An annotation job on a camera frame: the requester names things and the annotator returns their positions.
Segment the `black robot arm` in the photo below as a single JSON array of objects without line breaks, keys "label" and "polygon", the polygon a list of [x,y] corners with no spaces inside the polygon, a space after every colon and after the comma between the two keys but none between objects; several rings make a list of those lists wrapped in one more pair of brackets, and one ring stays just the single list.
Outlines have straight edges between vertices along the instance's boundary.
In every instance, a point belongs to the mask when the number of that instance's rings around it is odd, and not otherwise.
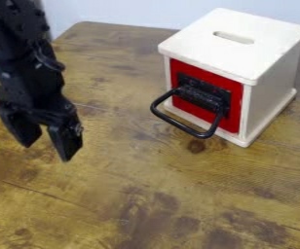
[{"label": "black robot arm", "polygon": [[82,147],[77,108],[64,96],[66,66],[32,0],[0,0],[0,120],[25,147],[48,132],[64,161]]}]

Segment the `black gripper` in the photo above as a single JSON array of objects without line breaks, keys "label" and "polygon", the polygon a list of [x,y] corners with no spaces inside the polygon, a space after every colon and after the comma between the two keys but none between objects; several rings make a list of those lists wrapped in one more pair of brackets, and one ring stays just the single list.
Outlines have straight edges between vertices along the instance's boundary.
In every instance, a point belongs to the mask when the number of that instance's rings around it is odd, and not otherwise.
[{"label": "black gripper", "polygon": [[65,65],[57,60],[0,61],[0,120],[29,148],[46,125],[62,161],[82,148],[77,109],[64,95]]}]

